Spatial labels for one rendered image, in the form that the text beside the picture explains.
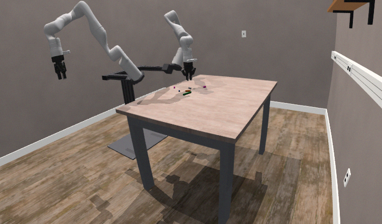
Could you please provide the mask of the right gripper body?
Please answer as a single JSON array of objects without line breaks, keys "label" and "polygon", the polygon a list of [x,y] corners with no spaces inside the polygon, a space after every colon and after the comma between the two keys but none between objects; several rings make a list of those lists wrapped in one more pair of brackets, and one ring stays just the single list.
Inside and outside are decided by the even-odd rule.
[{"label": "right gripper body", "polygon": [[54,56],[54,57],[51,57],[52,58],[52,62],[56,65],[59,65],[59,67],[61,68],[60,66],[60,62],[62,62],[64,60],[64,56],[63,55],[59,55],[59,56]]}]

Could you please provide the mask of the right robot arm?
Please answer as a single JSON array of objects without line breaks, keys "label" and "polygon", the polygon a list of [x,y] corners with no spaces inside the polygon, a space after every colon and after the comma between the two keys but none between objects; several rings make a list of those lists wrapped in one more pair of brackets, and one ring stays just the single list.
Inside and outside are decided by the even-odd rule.
[{"label": "right robot arm", "polygon": [[126,56],[123,50],[117,45],[113,49],[109,49],[107,44],[107,34],[101,24],[98,22],[94,14],[92,13],[89,6],[84,2],[80,1],[73,10],[68,14],[63,14],[58,17],[55,21],[48,23],[44,26],[44,33],[49,42],[51,57],[69,54],[70,51],[62,51],[60,39],[56,38],[54,34],[58,33],[68,25],[70,22],[86,16],[89,23],[89,28],[96,40],[101,44],[107,55],[112,61],[121,60],[119,65],[121,68],[134,80],[138,80],[142,73],[133,64],[133,62]]}]

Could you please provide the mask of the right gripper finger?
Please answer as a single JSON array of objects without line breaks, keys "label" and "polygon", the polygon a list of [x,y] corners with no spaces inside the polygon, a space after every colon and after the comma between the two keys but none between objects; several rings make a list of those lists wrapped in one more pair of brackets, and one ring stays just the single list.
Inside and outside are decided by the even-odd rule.
[{"label": "right gripper finger", "polygon": [[61,77],[61,71],[59,71],[58,69],[57,69],[57,65],[56,64],[54,64],[54,68],[55,68],[55,73],[57,73],[57,76],[58,76],[58,79],[60,80],[60,79],[62,79],[62,77]]},{"label": "right gripper finger", "polygon": [[59,69],[59,71],[61,71],[63,79],[66,79],[66,67],[65,67],[65,63],[64,62],[60,62],[60,66],[61,66],[61,68],[59,67],[59,65],[57,65],[57,68]]}]

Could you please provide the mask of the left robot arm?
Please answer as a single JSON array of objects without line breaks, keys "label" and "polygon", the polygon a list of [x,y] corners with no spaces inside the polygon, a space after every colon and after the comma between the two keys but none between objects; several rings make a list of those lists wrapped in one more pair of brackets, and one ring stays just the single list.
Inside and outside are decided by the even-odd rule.
[{"label": "left robot arm", "polygon": [[[172,63],[181,66],[183,61],[196,62],[197,59],[192,58],[192,49],[189,48],[190,44],[193,43],[193,38],[181,26],[176,12],[170,11],[164,15],[164,18],[168,22],[168,24],[173,28],[173,31],[178,39],[179,45],[181,46],[178,49]],[[175,22],[172,23],[173,21]]]}]

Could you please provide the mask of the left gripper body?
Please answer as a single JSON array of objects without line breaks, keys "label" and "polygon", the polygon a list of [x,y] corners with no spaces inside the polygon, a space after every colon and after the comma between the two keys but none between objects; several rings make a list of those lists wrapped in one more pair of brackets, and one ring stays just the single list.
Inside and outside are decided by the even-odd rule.
[{"label": "left gripper body", "polygon": [[189,72],[190,72],[190,68],[193,69],[193,63],[192,62],[183,62],[183,65],[184,65],[184,70],[187,72],[187,69],[189,68]]}]

